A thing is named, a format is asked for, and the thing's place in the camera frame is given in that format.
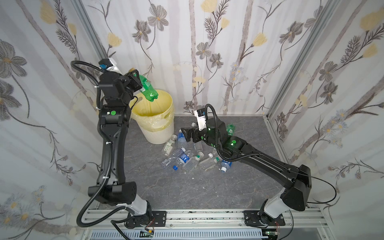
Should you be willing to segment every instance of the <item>gray marble surface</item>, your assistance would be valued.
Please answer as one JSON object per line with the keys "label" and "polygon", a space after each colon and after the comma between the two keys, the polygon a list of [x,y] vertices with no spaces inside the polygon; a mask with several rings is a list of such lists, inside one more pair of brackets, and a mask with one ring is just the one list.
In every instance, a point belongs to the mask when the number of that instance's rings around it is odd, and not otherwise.
{"label": "gray marble surface", "polygon": [[[262,117],[220,117],[236,126],[238,136],[256,149],[279,159]],[[175,133],[189,127],[195,117],[175,117]],[[137,193],[148,200],[152,209],[227,209],[260,208],[266,198],[274,196],[280,184],[248,165],[234,162],[222,173],[219,168],[203,171],[199,167],[190,173],[164,170],[163,144],[146,141],[136,121],[132,120],[125,144],[124,169],[126,181],[137,183]],[[212,147],[204,144],[204,154]],[[110,209],[101,205],[100,209]]]}

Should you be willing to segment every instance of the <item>plastic bottle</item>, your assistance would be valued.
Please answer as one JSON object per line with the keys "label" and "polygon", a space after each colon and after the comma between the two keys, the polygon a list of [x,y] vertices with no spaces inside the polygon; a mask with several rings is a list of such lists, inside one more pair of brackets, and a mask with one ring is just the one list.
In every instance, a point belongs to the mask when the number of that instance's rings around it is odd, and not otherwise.
{"label": "plastic bottle", "polygon": [[164,169],[166,169],[168,166],[171,166],[174,162],[176,162],[179,157],[184,154],[184,152],[185,148],[183,147],[174,151],[174,153],[169,158],[166,158],[161,162],[161,165]]}
{"label": "plastic bottle", "polygon": [[233,124],[228,124],[228,126],[227,126],[227,132],[228,132],[228,135],[233,136],[233,133],[235,132],[235,125],[233,125]]}
{"label": "plastic bottle", "polygon": [[193,155],[193,152],[191,150],[186,150],[184,154],[182,154],[177,160],[175,165],[173,166],[173,169],[177,171],[181,166],[183,166]]}
{"label": "plastic bottle", "polygon": [[192,171],[198,164],[199,160],[204,157],[204,153],[198,152],[196,156],[192,157],[189,161],[187,161],[183,165],[183,169],[186,170],[187,172]]}
{"label": "plastic bottle", "polygon": [[199,162],[199,166],[201,166],[202,169],[207,171],[215,167],[220,161],[221,161],[221,158],[217,156],[217,152],[216,150],[214,150],[213,153],[208,154],[208,158]]}
{"label": "plastic bottle", "polygon": [[221,169],[220,170],[222,172],[226,172],[228,169],[230,169],[231,165],[232,165],[232,162],[228,162],[226,160],[223,160],[221,162]]}
{"label": "plastic bottle", "polygon": [[[134,68],[131,68],[129,70],[129,72],[134,71],[134,70],[135,70]],[[152,87],[151,83],[148,81],[148,79],[146,77],[139,75],[139,78],[140,78],[141,84],[143,85],[143,87],[140,89],[140,92],[145,96],[145,98],[148,101],[153,102],[153,100],[155,100],[159,97],[159,94]]]}
{"label": "plastic bottle", "polygon": [[179,144],[179,147],[187,147],[187,140],[185,139],[184,134],[181,132],[181,129],[177,135],[177,143]]}
{"label": "plastic bottle", "polygon": [[172,152],[172,150],[174,149],[175,147],[175,142],[177,140],[177,136],[176,135],[172,135],[170,137],[170,139],[168,140],[168,142],[166,142],[166,144],[164,145],[164,148],[162,150],[162,152],[164,153],[165,156],[169,156],[169,154]]}
{"label": "plastic bottle", "polygon": [[203,151],[203,144],[201,143],[201,141],[195,142],[194,147],[195,147],[195,152]]}

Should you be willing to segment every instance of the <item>wall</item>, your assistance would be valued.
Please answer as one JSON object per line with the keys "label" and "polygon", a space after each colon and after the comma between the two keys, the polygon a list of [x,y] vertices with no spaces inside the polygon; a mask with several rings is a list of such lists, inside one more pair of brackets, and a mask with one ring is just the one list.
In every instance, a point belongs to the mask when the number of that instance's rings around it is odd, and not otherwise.
{"label": "wall", "polygon": [[[319,207],[339,240],[384,232],[383,7],[341,1],[270,118],[290,160],[336,186]],[[333,195],[313,180],[311,201]]]}
{"label": "wall", "polygon": [[0,3],[1,238],[73,239],[98,172],[97,63],[70,1]]}
{"label": "wall", "polygon": [[88,1],[104,51],[174,100],[177,114],[265,114],[326,1]]}

